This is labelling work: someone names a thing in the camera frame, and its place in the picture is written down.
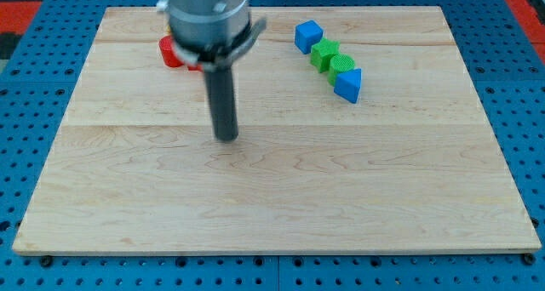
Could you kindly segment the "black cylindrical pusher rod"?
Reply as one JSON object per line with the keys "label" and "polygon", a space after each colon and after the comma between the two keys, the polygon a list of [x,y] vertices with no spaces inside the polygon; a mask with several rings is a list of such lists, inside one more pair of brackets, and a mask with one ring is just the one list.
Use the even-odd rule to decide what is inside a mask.
{"label": "black cylindrical pusher rod", "polygon": [[221,142],[234,141],[238,137],[238,120],[232,68],[205,71],[204,80],[215,138]]}

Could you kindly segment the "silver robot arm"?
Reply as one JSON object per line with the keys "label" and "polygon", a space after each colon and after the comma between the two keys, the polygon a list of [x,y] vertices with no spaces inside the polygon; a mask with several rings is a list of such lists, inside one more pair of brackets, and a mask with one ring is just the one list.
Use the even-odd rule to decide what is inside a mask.
{"label": "silver robot arm", "polygon": [[204,72],[215,138],[234,141],[238,119],[232,65],[252,49],[267,19],[252,20],[249,0],[161,0],[157,8],[167,14],[176,57]]}

